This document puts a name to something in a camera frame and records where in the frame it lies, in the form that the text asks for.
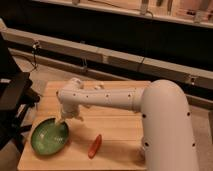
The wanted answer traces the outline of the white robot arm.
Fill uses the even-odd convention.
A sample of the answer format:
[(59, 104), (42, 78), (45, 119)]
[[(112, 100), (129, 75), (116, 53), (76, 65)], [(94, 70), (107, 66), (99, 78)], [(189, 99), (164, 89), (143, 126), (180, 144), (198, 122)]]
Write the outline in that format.
[(148, 171), (199, 171), (189, 104), (176, 83), (157, 80), (145, 88), (85, 90), (73, 78), (57, 98), (63, 118), (77, 118), (81, 105), (139, 112)]

